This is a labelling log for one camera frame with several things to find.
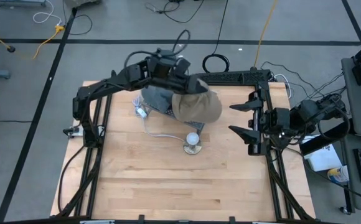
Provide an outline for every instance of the hat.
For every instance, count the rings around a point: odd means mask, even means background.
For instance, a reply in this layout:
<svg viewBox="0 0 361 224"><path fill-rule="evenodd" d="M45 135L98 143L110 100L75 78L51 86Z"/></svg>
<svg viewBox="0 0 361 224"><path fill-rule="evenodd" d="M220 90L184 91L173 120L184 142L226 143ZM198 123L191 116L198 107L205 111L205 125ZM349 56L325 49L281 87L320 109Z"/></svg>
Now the hat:
<svg viewBox="0 0 361 224"><path fill-rule="evenodd" d="M201 123L212 123L219 119L222 105L216 93L209 86L198 79L200 84L208 91L199 94L172 96L172 110L179 121L196 121Z"/></svg>

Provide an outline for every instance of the wooden table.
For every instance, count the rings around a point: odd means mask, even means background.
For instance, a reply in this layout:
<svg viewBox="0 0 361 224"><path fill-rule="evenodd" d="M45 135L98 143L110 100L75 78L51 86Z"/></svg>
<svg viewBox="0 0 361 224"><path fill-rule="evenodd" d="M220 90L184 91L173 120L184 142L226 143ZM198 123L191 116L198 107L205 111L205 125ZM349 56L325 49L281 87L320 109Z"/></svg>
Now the wooden table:
<svg viewBox="0 0 361 224"><path fill-rule="evenodd" d="M228 129L229 125L247 126L253 113L231 110L229 106L247 101L254 88L212 89L221 99L223 112L217 122L205 125L201 134L203 148L194 156L186 154L177 139L154 138L144 132L131 102L138 91L113 95L92 218L137 220L139 215L145 215L147 220L227 221L229 216L237 221L276 220L265 157L249 156L241 138ZM284 84L270 83L270 89L273 106L289 108ZM194 131L155 111L146 126L153 134L183 139ZM81 146L81 138L69 140L63 164ZM62 206L78 189L85 152L72 161L65 173ZM290 191L315 217L301 157L285 150L283 158ZM281 206L286 217L284 203ZM56 194L51 214L57 213Z"/></svg>

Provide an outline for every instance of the floor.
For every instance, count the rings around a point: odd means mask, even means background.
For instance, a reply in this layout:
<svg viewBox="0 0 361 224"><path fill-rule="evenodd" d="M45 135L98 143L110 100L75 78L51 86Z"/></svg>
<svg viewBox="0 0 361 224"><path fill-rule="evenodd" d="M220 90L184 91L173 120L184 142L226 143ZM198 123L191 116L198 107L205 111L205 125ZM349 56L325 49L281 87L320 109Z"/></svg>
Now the floor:
<svg viewBox="0 0 361 224"><path fill-rule="evenodd" d="M51 1L54 14L63 19L62 0ZM30 4L0 7L0 38L17 49L10 54L0 45L0 69L11 73L10 79L0 79L0 119L31 121L35 114L42 112L37 124L0 123L0 206L16 162L21 152L28 149L22 150L23 145L30 143L9 209L6 216L0 215L0 218L13 221L48 217L67 146L62 130L72 124L72 98L84 80L108 77L112 69L121 69L125 57L135 50L170 48L183 29L190 30L192 44L182 55L192 63L191 73L203 72L201 61L215 48L226 1L206 0L186 24L178 24L147 10L146 2L162 8L167 1L103 0L99 5L82 7L77 15L90 16L92 30L85 35L70 35L64 49L59 47L62 32L52 43L41 48L35 60L30 59L31 55L38 43L54 33L57 20L50 18L43 24L36 24L32 16L39 11L49 12L49 4L46 9ZM253 65L271 4L270 0L229 1L217 53L228 57L230 70L248 70ZM172 16L188 19L198 5L199 2L185 0ZM68 18L70 9L65 10ZM351 22L352 14L356 22ZM75 20L71 33L88 28L89 21L80 17ZM340 73L342 58L351 57L361 49L361 1L279 1L264 40L258 66L265 61L283 64L299 72L317 88ZM212 59L207 62L207 67L219 72L224 64ZM268 64L264 67L275 74L282 73L291 83L302 85L308 93L313 92L295 74ZM322 92L343 86L344 81L340 78ZM291 85L291 88L294 96L290 103L293 106L306 96L301 87ZM347 103L346 92L343 97ZM37 110L45 100L43 110ZM336 122L326 122L323 127L331 127ZM26 141L27 133L32 141ZM361 211L351 216L338 211L337 208L345 203L341 189L312 174L307 176L318 218L327 222L361 223Z"/></svg>

